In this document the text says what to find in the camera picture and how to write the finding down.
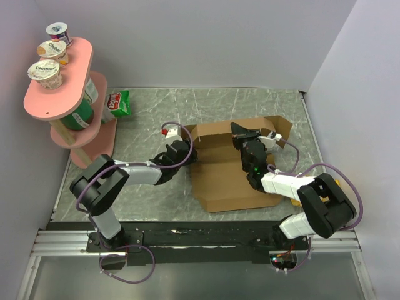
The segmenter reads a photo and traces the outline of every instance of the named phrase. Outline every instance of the white enclosure wall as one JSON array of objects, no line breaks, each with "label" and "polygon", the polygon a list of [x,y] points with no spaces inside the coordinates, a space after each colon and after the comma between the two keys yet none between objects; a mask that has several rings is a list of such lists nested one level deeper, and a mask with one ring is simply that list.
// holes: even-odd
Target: white enclosure wall
[{"label": "white enclosure wall", "polygon": [[356,231],[380,300],[400,297],[399,11],[358,0],[306,97],[325,161],[364,199]]},{"label": "white enclosure wall", "polygon": [[31,0],[2,1],[0,9],[0,299],[14,300],[36,232],[49,221],[66,165],[50,125],[23,106],[35,49],[46,21]]},{"label": "white enclosure wall", "polygon": [[36,0],[112,87],[307,91],[356,0]]}]

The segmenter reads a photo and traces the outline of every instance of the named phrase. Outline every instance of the chobani logo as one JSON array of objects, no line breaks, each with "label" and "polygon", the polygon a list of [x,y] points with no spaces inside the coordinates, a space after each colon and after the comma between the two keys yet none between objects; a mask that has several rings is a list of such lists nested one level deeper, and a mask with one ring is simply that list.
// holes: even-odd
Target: chobani logo
[{"label": "chobani logo", "polygon": [[54,26],[51,29],[58,33],[60,31],[60,29],[61,29],[61,26]]},{"label": "chobani logo", "polygon": [[39,67],[39,66],[36,66],[35,69],[40,70],[40,71],[52,71],[52,70],[54,70],[55,68],[56,68],[56,67]]},{"label": "chobani logo", "polygon": [[65,51],[63,55],[59,56],[58,59],[63,59],[63,58],[65,58],[66,55],[67,55],[67,51]]},{"label": "chobani logo", "polygon": [[121,100],[121,93],[115,92],[114,94],[110,95],[108,99],[107,106],[109,109],[117,109],[119,107],[119,101]]},{"label": "chobani logo", "polygon": [[49,47],[53,48],[54,50],[56,50],[57,52],[61,52],[60,49],[58,49],[52,42],[49,43]]}]

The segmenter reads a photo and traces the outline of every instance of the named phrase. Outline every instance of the cardboard box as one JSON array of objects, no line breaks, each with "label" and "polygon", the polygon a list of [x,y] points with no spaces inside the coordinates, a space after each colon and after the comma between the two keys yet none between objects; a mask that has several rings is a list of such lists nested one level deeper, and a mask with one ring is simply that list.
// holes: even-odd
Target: cardboard box
[{"label": "cardboard box", "polygon": [[[193,196],[209,213],[266,208],[279,204],[282,196],[255,191],[242,170],[240,151],[232,142],[231,122],[260,129],[263,136],[276,131],[288,139],[292,123],[281,116],[253,117],[186,126],[194,139],[199,161],[191,165]],[[273,163],[273,156],[267,162]]]}]

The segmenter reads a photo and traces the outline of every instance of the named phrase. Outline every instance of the yogurt cup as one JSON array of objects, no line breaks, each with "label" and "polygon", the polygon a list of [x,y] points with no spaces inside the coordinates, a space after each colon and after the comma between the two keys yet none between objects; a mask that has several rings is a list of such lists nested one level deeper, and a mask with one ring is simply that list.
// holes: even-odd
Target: yogurt cup
[{"label": "yogurt cup", "polygon": [[61,66],[68,63],[67,45],[59,39],[42,42],[36,52],[44,59],[53,59]]},{"label": "yogurt cup", "polygon": [[63,83],[60,64],[52,59],[35,62],[27,70],[27,75],[45,89],[56,89]]},{"label": "yogurt cup", "polygon": [[46,28],[46,32],[52,39],[60,39],[69,47],[73,40],[68,35],[68,25],[65,23],[53,23]]}]

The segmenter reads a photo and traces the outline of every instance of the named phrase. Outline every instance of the table surface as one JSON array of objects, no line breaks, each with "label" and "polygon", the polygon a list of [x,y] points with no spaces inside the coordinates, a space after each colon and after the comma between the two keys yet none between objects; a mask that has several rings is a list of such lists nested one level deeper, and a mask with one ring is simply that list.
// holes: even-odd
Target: table surface
[{"label": "table surface", "polygon": [[[109,89],[108,93],[122,89]],[[121,161],[146,161],[163,151],[161,124],[210,123],[228,119],[281,115],[293,123],[289,141],[300,149],[296,171],[321,161],[316,142],[298,91],[262,88],[128,89],[132,116],[118,120],[113,158]],[[274,149],[280,170],[291,169],[296,152],[291,147]],[[322,171],[316,168],[314,173]],[[75,210],[75,198],[69,192],[71,181],[81,172],[69,166],[53,221],[87,221]],[[228,212],[206,212],[193,198],[189,167],[183,167],[173,180],[161,186],[126,186],[113,207],[121,221],[277,221],[302,211],[289,199],[275,207]]]}]

